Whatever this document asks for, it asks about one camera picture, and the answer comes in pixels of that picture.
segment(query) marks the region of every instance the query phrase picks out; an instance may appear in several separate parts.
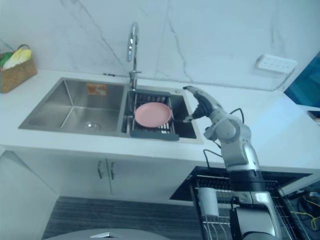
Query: green item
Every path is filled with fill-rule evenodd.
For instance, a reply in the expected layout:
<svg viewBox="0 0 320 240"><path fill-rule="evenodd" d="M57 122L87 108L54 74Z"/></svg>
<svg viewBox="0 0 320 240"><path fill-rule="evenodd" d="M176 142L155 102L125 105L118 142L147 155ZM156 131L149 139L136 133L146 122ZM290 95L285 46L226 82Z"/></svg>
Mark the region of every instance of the green item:
<svg viewBox="0 0 320 240"><path fill-rule="evenodd" d="M13 55L12 52L5 52L1 59L0 59L0 67L3 68L3 66L5 65L6 61L9 60L9 58L11 58L11 56Z"/></svg>

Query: power strip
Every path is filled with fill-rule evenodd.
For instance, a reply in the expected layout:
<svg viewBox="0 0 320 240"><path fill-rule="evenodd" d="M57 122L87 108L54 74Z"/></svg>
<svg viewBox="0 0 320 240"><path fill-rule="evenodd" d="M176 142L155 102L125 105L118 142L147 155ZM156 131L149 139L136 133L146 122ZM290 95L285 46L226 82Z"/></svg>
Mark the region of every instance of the power strip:
<svg viewBox="0 0 320 240"><path fill-rule="evenodd" d="M262 55L256 62L256 66L259 69L265 69L284 74L291 73L297 65L298 62L295 60L268 54Z"/></svg>

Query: pink plate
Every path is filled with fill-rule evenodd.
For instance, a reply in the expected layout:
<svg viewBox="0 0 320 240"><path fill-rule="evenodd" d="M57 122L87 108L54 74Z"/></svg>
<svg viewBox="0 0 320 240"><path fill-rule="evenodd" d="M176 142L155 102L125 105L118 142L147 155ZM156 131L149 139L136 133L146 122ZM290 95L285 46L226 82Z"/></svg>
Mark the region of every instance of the pink plate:
<svg viewBox="0 0 320 240"><path fill-rule="evenodd" d="M156 128L166 124L172 116L170 107L160 102L148 102L135 111L134 118L146 128Z"/></svg>

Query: cabinet door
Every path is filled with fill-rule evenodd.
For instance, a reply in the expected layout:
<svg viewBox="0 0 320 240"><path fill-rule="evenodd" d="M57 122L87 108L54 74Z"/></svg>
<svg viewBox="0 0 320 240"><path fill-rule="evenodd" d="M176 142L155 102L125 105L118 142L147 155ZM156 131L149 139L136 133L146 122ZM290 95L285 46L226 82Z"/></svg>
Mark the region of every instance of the cabinet door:
<svg viewBox="0 0 320 240"><path fill-rule="evenodd" d="M35 152L16 154L60 196L101 199L111 194L106 159Z"/></svg>
<svg viewBox="0 0 320 240"><path fill-rule="evenodd" d="M179 160L108 159L112 194L130 199L167 201L196 163Z"/></svg>
<svg viewBox="0 0 320 240"><path fill-rule="evenodd" d="M42 239L57 198L14 153L0 156L0 239Z"/></svg>

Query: metal wire rack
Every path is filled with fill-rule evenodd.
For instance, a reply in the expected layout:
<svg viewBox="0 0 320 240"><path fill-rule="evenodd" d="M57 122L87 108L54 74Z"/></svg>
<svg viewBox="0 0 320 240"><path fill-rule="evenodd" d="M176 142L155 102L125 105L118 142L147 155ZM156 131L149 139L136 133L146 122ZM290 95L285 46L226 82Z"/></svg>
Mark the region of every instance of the metal wire rack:
<svg viewBox="0 0 320 240"><path fill-rule="evenodd" d="M157 102L167 105L172 109L172 104L170 100L170 93L167 92L153 92L153 91L136 91L134 95L134 108L133 113L136 113L138 107L143 104ZM164 125L159 127L144 127L141 126L135 118L132 118L132 133L134 135L139 135L139 137L154 137L158 139L166 140L178 140L179 135L175 132L174 126L174 116Z"/></svg>
<svg viewBox="0 0 320 240"><path fill-rule="evenodd" d="M303 240L299 222L294 215L292 207L287 204L287 198L279 193L280 186L277 181L267 180L265 186L270 192L282 230L283 240ZM213 188L216 191L219 216L202 216L199 206L198 189ZM232 191L229 178L222 176L197 175L190 185L191 194L201 223L201 235L204 240L231 240L230 217Z"/></svg>

